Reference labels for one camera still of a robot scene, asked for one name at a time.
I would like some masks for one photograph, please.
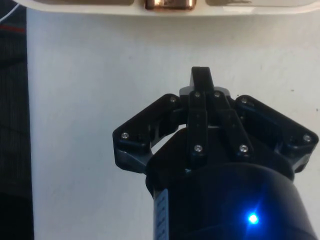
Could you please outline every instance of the white table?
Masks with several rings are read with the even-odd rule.
[[[114,163],[112,132],[209,66],[320,135],[320,12],[147,18],[27,12],[36,240],[151,240],[141,174]],[[320,236],[320,146],[295,184]]]

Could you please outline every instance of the blue led light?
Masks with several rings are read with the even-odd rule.
[[[258,216],[255,214],[255,213],[251,213],[248,217],[248,221],[251,223],[251,224],[257,224],[259,222],[259,218]]]

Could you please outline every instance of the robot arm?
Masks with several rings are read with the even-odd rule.
[[[157,240],[315,240],[293,180],[318,140],[251,96],[233,100],[207,67],[113,132],[116,165],[146,174]]]

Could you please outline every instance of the black cylinder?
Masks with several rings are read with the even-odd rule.
[[[174,181],[155,200],[154,225],[157,240],[317,239],[293,182],[249,163],[207,166]]]

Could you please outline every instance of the copper connector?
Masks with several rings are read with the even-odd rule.
[[[153,11],[180,10],[190,11],[197,0],[145,0],[145,9]]]

